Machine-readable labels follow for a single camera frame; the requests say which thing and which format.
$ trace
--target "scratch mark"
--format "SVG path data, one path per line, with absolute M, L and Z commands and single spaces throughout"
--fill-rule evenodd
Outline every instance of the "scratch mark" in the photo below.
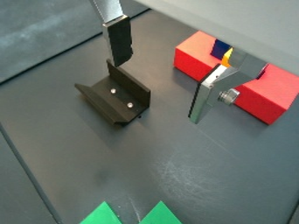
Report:
M 132 199 L 128 197 L 128 199 L 129 199 L 129 203 L 131 203 L 131 205 L 132 205 L 132 207 L 133 207 L 133 209 L 135 209 L 135 216 L 136 216 L 136 218 L 137 218 L 137 222 L 140 222 L 141 221 L 141 219 L 140 219 L 140 214 L 139 214 L 139 212 L 137 212 L 137 210 L 136 210 L 136 206 L 135 206 L 135 203 L 133 203 L 133 201 L 132 201 Z
M 223 145 L 220 145 L 219 143 L 218 143 L 218 141 L 215 141 L 206 133 L 204 133 L 204 131 L 202 131 L 200 129 L 199 129 L 199 131 L 200 131 L 200 133 L 239 161 L 239 162 L 242 162 L 242 160 L 228 151 L 228 149 L 226 149 L 226 147 L 223 146 Z

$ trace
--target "screw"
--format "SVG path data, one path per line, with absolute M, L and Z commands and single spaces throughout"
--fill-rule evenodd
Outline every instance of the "screw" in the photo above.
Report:
M 227 105 L 231 105 L 239 97 L 239 91 L 235 88 L 231 88 L 228 91 L 219 93 L 219 101 L 224 102 Z
M 129 102 L 129 103 L 127 104 L 127 106 L 128 106 L 129 108 L 132 108 L 135 105 L 133 105 L 132 102 Z

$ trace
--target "red foam block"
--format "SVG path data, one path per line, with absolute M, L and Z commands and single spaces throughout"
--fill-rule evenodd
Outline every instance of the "red foam block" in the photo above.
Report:
M 211 56 L 215 38 L 198 31 L 175 47 L 173 66 L 200 81 L 210 70 L 220 63 Z
M 175 48 L 173 65 L 196 81 L 220 63 L 211 56 L 215 38 L 198 31 Z M 259 80 L 236 87 L 240 92 L 236 105 L 264 123 L 271 124 L 288 110 L 299 94 L 299 77 L 268 65 Z

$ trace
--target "silver metal plate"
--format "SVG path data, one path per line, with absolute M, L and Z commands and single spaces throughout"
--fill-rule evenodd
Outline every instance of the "silver metal plate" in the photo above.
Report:
M 89 0 L 89 2 L 95 11 L 101 16 L 104 23 L 124 15 L 119 0 Z

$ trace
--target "blue object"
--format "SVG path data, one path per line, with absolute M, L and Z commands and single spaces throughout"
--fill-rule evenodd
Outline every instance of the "blue object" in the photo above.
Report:
M 220 40 L 215 40 L 215 44 L 211 50 L 211 55 L 222 60 L 224 53 L 228 51 L 230 45 L 222 42 Z

